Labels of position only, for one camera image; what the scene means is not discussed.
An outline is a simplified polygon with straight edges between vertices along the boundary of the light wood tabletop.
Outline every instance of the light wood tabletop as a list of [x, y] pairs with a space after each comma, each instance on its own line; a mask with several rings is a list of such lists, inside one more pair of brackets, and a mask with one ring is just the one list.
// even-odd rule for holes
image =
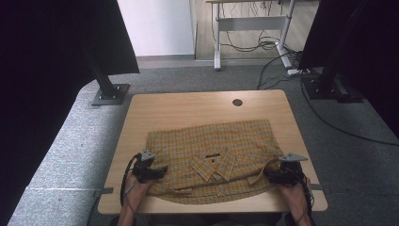
[[[234, 100], [240, 100], [242, 104], [236, 106], [233, 104]], [[293, 112], [282, 90], [135, 95], [104, 185], [105, 188], [113, 187], [114, 190], [113, 193], [102, 195], [99, 211], [103, 214], [120, 212], [120, 185], [123, 173], [132, 156], [145, 148], [148, 132], [257, 119], [270, 121], [274, 136], [284, 153], [296, 153], [309, 158]], [[311, 159], [301, 162], [301, 165], [311, 182], [319, 184]], [[312, 193], [313, 211], [326, 210], [327, 201], [323, 191], [314, 190]], [[288, 211], [288, 207], [275, 187], [260, 195], [238, 201], [202, 205], [179, 204], [146, 197], [137, 210], [138, 213], [148, 214], [285, 211]]]

